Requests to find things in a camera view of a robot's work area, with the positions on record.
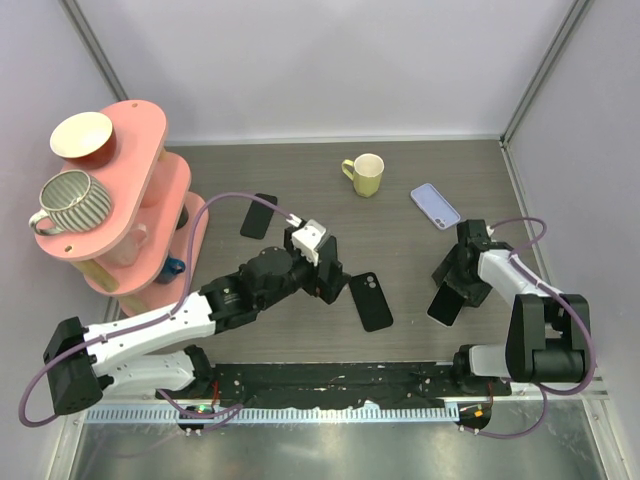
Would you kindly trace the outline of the silver-edged smartphone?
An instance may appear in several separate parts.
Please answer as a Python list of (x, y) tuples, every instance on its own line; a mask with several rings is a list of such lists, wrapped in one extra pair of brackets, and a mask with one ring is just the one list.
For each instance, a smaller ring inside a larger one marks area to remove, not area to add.
[(444, 327), (451, 327), (465, 305), (465, 298), (443, 283), (427, 309), (427, 315)]

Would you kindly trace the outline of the black phone case two holes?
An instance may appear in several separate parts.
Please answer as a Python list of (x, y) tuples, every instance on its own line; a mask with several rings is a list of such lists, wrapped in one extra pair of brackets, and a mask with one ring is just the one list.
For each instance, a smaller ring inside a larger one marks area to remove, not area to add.
[(373, 333), (393, 325), (392, 313), (374, 272), (353, 276), (349, 290), (366, 332)]

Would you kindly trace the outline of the lilac phone case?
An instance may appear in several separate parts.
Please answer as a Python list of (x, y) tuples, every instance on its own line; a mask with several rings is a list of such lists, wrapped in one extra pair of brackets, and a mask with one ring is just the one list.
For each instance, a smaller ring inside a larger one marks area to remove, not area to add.
[(410, 198), (440, 231), (457, 225), (461, 216), (431, 183), (425, 183), (410, 192)]

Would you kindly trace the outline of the black smartphone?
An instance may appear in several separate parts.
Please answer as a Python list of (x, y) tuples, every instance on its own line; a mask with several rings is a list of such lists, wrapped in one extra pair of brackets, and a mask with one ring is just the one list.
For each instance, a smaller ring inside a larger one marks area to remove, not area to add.
[(243, 224), (240, 228), (240, 235), (246, 238), (262, 240), (269, 229), (274, 211), (266, 205), (252, 201)]

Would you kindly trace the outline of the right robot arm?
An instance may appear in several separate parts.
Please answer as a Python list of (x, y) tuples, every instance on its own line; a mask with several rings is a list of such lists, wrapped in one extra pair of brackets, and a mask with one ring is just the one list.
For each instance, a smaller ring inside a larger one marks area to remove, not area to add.
[(451, 380), (472, 395), (488, 378), (534, 384), (553, 395), (583, 391), (595, 373), (587, 300), (543, 281), (517, 249), (493, 239), (481, 219), (456, 227), (457, 241), (432, 278), (438, 288), (427, 314), (450, 327), (465, 308), (477, 308), (497, 292), (511, 308), (504, 344), (464, 345), (454, 356)]

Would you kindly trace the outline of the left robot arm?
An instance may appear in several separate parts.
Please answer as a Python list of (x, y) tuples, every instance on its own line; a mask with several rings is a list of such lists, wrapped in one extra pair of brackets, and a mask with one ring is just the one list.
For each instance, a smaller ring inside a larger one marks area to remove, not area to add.
[(87, 409), (116, 383), (115, 371), (166, 346), (255, 321), (299, 290), (332, 304), (348, 283), (336, 238), (314, 221), (289, 227), (283, 247), (269, 247), (182, 302), (110, 324), (61, 321), (43, 354), (56, 415)]

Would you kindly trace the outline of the yellow faceted mug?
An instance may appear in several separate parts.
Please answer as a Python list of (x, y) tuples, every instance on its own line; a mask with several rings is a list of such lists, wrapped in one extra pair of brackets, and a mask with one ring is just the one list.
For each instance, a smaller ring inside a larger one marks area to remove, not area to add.
[(354, 191), (364, 198), (377, 193), (384, 169), (384, 160), (372, 153), (361, 154), (354, 160), (345, 159), (341, 163), (341, 170), (352, 182)]

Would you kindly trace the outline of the blue cup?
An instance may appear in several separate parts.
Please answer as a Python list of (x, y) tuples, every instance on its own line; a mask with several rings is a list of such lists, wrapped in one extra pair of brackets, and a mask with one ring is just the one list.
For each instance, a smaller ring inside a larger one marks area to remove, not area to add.
[(168, 255), (160, 272), (155, 277), (154, 282), (162, 285), (170, 284), (177, 276), (184, 273), (185, 270), (186, 264), (183, 260)]

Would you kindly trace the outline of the pink tiered shelf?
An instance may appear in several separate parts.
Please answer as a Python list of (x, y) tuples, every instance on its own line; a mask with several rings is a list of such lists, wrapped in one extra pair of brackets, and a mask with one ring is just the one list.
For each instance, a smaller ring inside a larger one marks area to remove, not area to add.
[[(190, 190), (187, 162), (165, 148), (168, 121), (159, 106), (128, 100), (95, 112), (106, 114), (113, 122), (114, 157), (105, 166), (90, 170), (64, 160), (60, 173), (83, 170), (96, 177), (111, 197), (112, 211), (89, 232), (34, 234), (43, 251), (72, 264), (92, 289), (116, 299), (124, 313), (132, 316), (178, 300), (191, 274), (182, 273), (166, 285), (154, 279), (168, 255), (189, 266), (196, 264), (207, 224), (196, 224), (193, 217), (204, 201)], [(136, 262), (120, 268), (104, 262), (102, 256), (138, 223), (147, 226), (149, 239)]]

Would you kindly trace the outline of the clear glass cup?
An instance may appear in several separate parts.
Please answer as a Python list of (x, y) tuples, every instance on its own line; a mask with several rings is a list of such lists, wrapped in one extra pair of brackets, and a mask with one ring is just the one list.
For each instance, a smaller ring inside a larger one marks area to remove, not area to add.
[(114, 267), (129, 267), (136, 262), (148, 239), (147, 226), (143, 223), (135, 224), (115, 247), (102, 256), (102, 259)]

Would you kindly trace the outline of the striped grey mug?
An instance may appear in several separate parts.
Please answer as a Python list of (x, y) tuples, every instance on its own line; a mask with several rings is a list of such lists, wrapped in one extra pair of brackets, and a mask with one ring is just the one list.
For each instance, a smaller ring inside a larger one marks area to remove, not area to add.
[(66, 170), (50, 178), (40, 191), (39, 204), (29, 227), (40, 236), (92, 231), (112, 211), (107, 189), (83, 170)]

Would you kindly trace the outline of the red bowl white inside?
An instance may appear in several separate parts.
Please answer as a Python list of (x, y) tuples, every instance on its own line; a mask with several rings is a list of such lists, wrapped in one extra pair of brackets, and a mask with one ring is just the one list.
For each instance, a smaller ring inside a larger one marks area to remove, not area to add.
[(49, 146), (56, 156), (78, 168), (101, 168), (115, 155), (115, 127), (102, 112), (81, 112), (55, 127), (50, 135)]

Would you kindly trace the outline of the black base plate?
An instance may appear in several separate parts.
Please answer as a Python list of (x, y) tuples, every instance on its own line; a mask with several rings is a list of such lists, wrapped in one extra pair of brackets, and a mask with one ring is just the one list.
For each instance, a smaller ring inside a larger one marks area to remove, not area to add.
[(448, 397), (506, 397), (495, 377), (456, 378), (450, 364), (265, 363), (216, 364), (178, 391), (175, 400), (217, 399), (223, 407), (343, 410), (371, 401), (382, 409), (440, 407)]

